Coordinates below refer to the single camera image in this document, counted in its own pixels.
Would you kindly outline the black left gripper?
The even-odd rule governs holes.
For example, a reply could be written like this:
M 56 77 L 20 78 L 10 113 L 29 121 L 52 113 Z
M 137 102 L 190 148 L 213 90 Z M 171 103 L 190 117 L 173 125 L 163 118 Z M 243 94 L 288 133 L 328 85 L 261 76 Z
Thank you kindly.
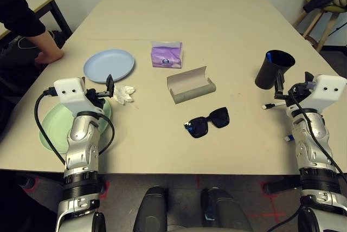
M 112 75 L 109 74 L 106 79 L 106 91 L 97 92 L 94 88 L 88 89 L 86 93 L 86 98 L 95 106 L 100 109 L 104 108 L 105 99 L 104 97 L 113 97 L 114 95 L 114 81 Z

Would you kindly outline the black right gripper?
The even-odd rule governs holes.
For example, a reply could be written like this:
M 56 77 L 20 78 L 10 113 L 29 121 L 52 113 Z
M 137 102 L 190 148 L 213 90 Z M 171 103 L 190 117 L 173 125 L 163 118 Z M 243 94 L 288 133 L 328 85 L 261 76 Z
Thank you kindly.
M 310 72 L 305 72 L 305 82 L 313 82 L 314 75 Z M 284 74 L 281 70 L 277 71 L 275 77 L 275 94 L 274 98 L 279 100 L 285 100 L 286 105 L 294 105 L 300 103 L 306 99 L 310 94 L 310 90 L 307 87 L 308 83 L 297 83 L 290 88 L 288 94 L 284 94 Z

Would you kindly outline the person's hand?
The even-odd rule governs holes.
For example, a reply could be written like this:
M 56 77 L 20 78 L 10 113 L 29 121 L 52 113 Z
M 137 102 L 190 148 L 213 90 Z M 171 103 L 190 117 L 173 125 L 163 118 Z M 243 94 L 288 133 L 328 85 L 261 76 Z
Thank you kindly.
M 63 58 L 64 53 L 59 53 L 55 55 L 47 55 L 45 53 L 39 53 L 37 58 L 35 59 L 36 65 L 48 65 L 54 63 L 55 61 Z

